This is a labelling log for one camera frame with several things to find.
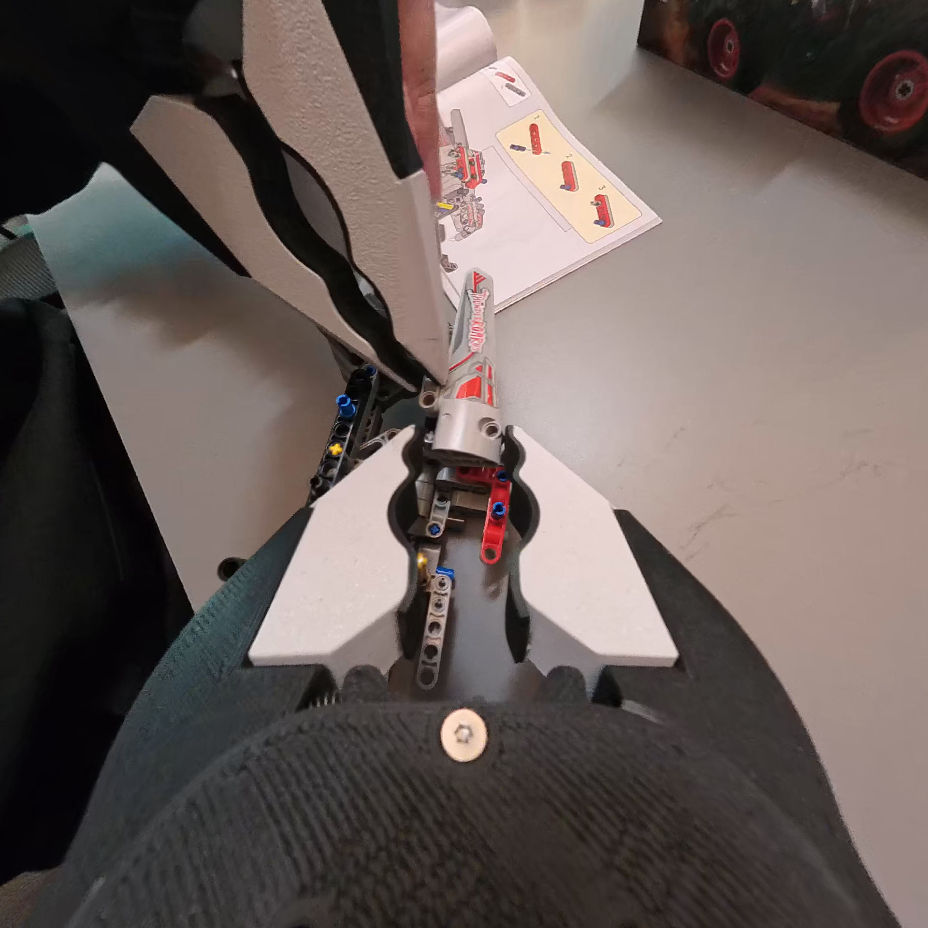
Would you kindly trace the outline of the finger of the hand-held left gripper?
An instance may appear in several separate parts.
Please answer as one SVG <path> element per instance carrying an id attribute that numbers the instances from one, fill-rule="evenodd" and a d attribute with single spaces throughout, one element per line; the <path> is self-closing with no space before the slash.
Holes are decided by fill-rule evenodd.
<path id="1" fill-rule="evenodd" d="M 243 76 L 275 136 L 313 169 L 342 217 L 350 258 L 385 304 L 393 337 L 441 383 L 447 299 L 421 157 L 400 177 L 319 1 L 248 1 Z"/>
<path id="2" fill-rule="evenodd" d="M 269 127 L 236 96 L 205 105 L 151 97 L 133 135 L 253 280 L 416 391 L 425 367 L 363 295 L 352 263 L 304 215 Z"/>

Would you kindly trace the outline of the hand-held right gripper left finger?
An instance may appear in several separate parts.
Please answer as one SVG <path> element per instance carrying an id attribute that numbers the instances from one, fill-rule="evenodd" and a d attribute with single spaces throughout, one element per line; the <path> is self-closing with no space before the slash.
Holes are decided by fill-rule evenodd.
<path id="1" fill-rule="evenodd" d="M 255 667 L 389 671 L 401 658 L 421 464 L 422 430 L 408 426 L 313 504 L 250 645 Z"/>

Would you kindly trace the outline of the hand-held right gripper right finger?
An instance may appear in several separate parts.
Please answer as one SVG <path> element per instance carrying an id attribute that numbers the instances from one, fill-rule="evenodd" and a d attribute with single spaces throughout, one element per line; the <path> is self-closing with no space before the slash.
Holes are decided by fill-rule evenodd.
<path id="1" fill-rule="evenodd" d="M 521 427 L 507 429 L 508 568 L 514 658 L 571 667 L 674 665 L 679 650 L 609 500 Z"/>

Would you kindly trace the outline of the grey toy panel red sticker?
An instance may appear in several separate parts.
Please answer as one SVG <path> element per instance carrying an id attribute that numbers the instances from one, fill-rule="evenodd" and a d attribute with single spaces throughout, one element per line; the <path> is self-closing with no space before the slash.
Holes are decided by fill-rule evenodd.
<path id="1" fill-rule="evenodd" d="M 434 457 L 454 467 L 489 467 L 501 462 L 505 427 L 496 384 L 493 280 L 471 269 L 451 334 L 448 374 L 438 391 Z"/>

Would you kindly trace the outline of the pale desk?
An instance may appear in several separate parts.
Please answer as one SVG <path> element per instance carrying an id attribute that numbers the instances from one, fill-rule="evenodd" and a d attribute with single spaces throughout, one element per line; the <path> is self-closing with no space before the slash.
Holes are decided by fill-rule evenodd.
<path id="1" fill-rule="evenodd" d="M 640 2 L 474 2 L 663 222 L 504 310 L 507 417 L 752 637 L 926 926 L 926 183 L 636 48 Z M 194 609 L 305 500 L 329 345 L 102 166 L 34 217 Z"/>

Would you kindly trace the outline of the person's left hand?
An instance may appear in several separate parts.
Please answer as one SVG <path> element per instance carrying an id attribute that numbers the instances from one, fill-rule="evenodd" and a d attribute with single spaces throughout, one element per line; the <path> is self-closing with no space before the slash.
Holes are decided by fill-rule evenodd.
<path id="1" fill-rule="evenodd" d="M 436 17 L 433 1 L 397 2 L 406 120 L 428 178 L 441 198 L 440 119 L 436 99 Z"/>

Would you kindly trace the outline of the white curled paper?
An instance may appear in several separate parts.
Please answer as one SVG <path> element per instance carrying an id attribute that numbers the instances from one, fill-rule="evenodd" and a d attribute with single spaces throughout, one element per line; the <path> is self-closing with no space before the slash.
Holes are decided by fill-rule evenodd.
<path id="1" fill-rule="evenodd" d="M 493 31 L 475 6 L 435 3 L 436 90 L 442 92 L 492 64 Z"/>

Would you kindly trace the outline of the red toy beam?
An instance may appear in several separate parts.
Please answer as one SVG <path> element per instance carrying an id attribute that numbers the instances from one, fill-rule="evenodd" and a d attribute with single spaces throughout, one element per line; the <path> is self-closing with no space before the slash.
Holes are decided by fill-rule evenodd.
<path id="1" fill-rule="evenodd" d="M 502 467 L 458 467 L 456 476 L 470 493 L 484 497 L 484 522 L 481 534 L 481 562 L 493 566 L 499 562 L 506 537 L 511 497 L 509 473 Z"/>

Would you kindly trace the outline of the long grey toy beam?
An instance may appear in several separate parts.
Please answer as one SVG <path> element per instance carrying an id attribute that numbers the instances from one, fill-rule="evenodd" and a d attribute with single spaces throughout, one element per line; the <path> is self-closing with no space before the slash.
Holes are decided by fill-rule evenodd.
<path id="1" fill-rule="evenodd" d="M 426 584 L 428 601 L 415 672 L 416 685 L 423 692 L 434 690 L 440 677 L 454 585 L 453 570 L 443 566 Z"/>

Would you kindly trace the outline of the building instruction booklet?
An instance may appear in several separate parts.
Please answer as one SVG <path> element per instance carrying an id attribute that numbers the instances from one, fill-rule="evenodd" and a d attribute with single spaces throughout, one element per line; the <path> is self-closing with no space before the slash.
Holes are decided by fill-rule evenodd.
<path id="1" fill-rule="evenodd" d="M 526 71 L 500 58 L 438 95 L 440 265 L 456 303 L 470 272 L 501 311 L 661 218 L 566 128 Z"/>

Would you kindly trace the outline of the technic instruction booklet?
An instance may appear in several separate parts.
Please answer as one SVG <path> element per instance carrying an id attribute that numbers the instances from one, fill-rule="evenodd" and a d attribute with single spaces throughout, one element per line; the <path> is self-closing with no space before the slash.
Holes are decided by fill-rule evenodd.
<path id="1" fill-rule="evenodd" d="M 649 1 L 638 45 L 926 179 L 925 1 Z"/>

